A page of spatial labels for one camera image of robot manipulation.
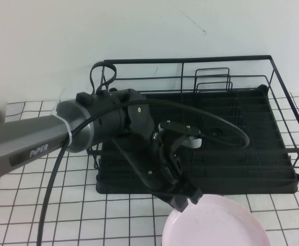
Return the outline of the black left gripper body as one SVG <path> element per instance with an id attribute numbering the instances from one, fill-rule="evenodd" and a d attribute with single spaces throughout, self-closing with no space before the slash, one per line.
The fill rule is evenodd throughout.
<path id="1" fill-rule="evenodd" d="M 124 135 L 113 139 L 147 190 L 166 203 L 188 202 L 188 181 L 176 150 L 186 135 Z"/>

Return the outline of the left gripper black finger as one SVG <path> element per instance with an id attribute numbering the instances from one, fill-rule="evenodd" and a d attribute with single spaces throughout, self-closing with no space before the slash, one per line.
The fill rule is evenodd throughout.
<path id="1" fill-rule="evenodd" d="M 169 202 L 170 206 L 182 213 L 188 206 L 188 199 L 184 195 L 175 195 Z"/>
<path id="2" fill-rule="evenodd" d="M 203 193 L 200 188 L 194 188 L 188 191 L 187 196 L 193 204 L 198 204 L 199 200 L 203 196 Z"/>

